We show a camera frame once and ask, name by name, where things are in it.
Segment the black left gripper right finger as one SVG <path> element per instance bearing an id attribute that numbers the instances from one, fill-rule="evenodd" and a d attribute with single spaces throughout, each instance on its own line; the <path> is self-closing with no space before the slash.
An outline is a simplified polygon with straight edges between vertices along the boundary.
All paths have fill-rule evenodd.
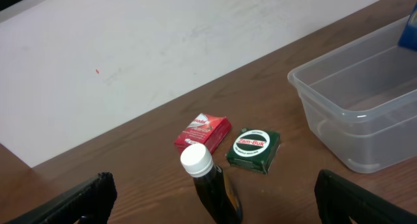
<path id="1" fill-rule="evenodd" d="M 415 214 L 326 169 L 319 171 L 314 192 L 325 224 L 416 223 Z"/>

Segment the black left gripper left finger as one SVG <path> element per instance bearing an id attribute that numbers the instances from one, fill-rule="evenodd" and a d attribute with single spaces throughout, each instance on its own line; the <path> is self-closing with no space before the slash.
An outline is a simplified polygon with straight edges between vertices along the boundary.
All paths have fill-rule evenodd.
<path id="1" fill-rule="evenodd" d="M 52 200 L 8 223 L 103 223 L 106 224 L 117 199 L 113 175 L 98 173 Z"/>

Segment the blue Kool Fever box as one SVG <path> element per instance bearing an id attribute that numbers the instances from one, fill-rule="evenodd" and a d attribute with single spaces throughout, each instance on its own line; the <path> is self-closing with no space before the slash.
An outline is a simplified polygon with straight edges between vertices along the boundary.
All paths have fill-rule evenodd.
<path id="1" fill-rule="evenodd" d="M 412 10 L 412 13 L 410 14 L 410 17 L 398 41 L 398 46 L 411 49 L 413 51 L 417 50 L 416 18 L 417 18 L 417 5 L 415 5 L 415 7 Z"/>

